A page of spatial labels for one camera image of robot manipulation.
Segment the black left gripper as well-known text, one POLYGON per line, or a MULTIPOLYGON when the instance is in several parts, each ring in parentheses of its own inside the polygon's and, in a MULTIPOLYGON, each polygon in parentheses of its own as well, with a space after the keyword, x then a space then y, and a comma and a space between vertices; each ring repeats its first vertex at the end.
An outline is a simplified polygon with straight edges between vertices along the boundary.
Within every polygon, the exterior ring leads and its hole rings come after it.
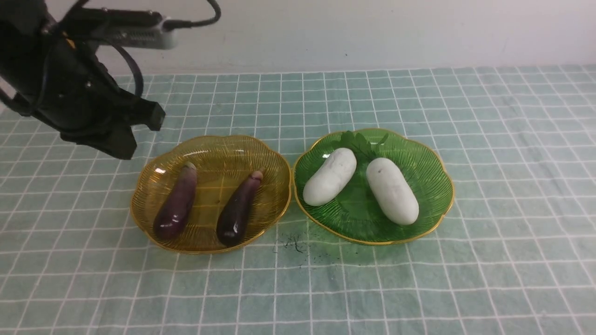
POLYGON ((132 57, 104 36, 59 30, 50 19, 28 21, 28 112, 64 141, 129 161, 137 148, 132 126, 160 131, 166 114, 158 102, 121 90, 93 44, 112 46, 135 71, 132 57))

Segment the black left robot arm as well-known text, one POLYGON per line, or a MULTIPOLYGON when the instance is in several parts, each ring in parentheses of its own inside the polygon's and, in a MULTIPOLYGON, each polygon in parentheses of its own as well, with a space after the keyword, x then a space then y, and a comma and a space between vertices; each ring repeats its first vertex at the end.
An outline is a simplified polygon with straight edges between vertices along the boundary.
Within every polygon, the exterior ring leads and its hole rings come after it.
POLYGON ((128 161, 137 147, 132 127, 160 131, 165 119, 158 102, 142 97, 138 64, 123 47, 68 25, 85 1, 56 21, 44 0, 3 0, 0 5, 1 78, 15 89, 1 102, 23 117, 53 128, 60 138, 128 161), (94 44, 113 47, 132 72, 133 93, 121 89, 98 60, 94 44))

